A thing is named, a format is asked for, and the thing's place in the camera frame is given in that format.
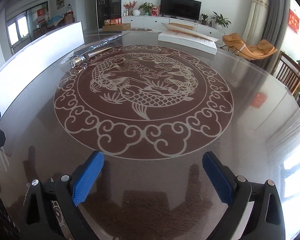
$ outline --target brown circular medallion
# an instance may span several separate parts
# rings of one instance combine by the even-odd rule
[[[66,132],[84,145],[153,160],[194,152],[218,138],[231,120],[233,99],[222,77],[201,60],[175,49],[129,45],[70,69],[54,107]]]

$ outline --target cabinet drawer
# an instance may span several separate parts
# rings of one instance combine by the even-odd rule
[[[169,23],[169,19],[163,17],[148,16],[144,17],[144,19],[144,27],[149,29],[166,30],[166,28],[161,23]]]
[[[190,22],[180,21],[180,20],[175,20],[175,19],[170,19],[170,23],[178,23],[178,24],[182,24],[182,25],[192,26],[194,29],[196,27],[195,23],[190,23]]]
[[[218,41],[216,41],[217,44],[222,44],[222,36],[225,35],[224,32],[200,24],[198,24],[197,32],[219,39]]]
[[[123,16],[122,23],[130,23],[131,28],[143,28],[144,17],[142,16]]]

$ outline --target gray curtain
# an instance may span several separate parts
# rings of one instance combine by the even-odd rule
[[[266,27],[263,31],[262,39],[269,41],[275,47],[281,47],[281,44],[277,44],[280,28],[282,27],[283,13],[285,11],[284,0],[269,0],[270,6],[268,11],[268,17],[266,21]],[[266,69],[271,57],[256,60],[253,63],[262,69]]]

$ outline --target white tv cabinet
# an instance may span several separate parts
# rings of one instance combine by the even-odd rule
[[[185,20],[167,18],[167,17],[155,17],[155,16],[122,16],[122,23],[131,23],[132,28],[149,28],[154,31],[163,31],[166,28],[161,23],[179,23],[194,27],[195,32],[202,33],[204,35],[219,39],[216,43],[222,45],[222,36],[224,32],[214,29],[209,26],[201,25],[199,23],[189,22]]]

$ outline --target silver screw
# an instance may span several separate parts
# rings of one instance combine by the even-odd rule
[[[66,181],[68,181],[69,180],[69,175],[63,175],[62,177],[61,177],[61,181],[63,181],[63,182],[66,182]]]
[[[240,182],[245,182],[245,181],[246,181],[246,178],[245,178],[244,176],[241,176],[241,175],[239,175],[239,176],[237,177],[237,179],[238,179],[238,181],[240,181]]]
[[[274,186],[273,180],[268,179],[268,184],[269,184],[270,186]]]
[[[38,185],[39,181],[37,179],[34,179],[31,184],[32,186]]]

